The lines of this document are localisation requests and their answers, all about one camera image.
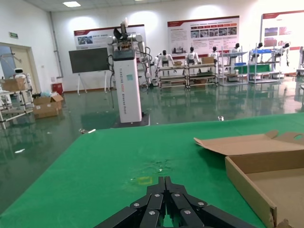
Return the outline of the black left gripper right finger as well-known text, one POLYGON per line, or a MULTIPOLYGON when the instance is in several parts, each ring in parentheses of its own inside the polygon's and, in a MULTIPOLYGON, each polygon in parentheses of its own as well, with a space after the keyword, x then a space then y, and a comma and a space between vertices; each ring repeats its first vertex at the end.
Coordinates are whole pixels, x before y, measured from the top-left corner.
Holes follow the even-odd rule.
POLYGON ((247 223, 187 193, 183 185, 165 178, 167 212, 175 227, 246 228, 247 223))

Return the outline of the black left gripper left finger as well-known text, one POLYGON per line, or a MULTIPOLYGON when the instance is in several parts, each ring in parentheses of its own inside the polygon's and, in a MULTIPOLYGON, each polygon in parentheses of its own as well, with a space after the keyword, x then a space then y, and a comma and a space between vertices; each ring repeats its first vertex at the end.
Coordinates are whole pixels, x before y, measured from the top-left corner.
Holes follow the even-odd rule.
POLYGON ((166 215, 165 180, 147 187, 147 193, 96 225, 97 228, 162 228, 166 215))

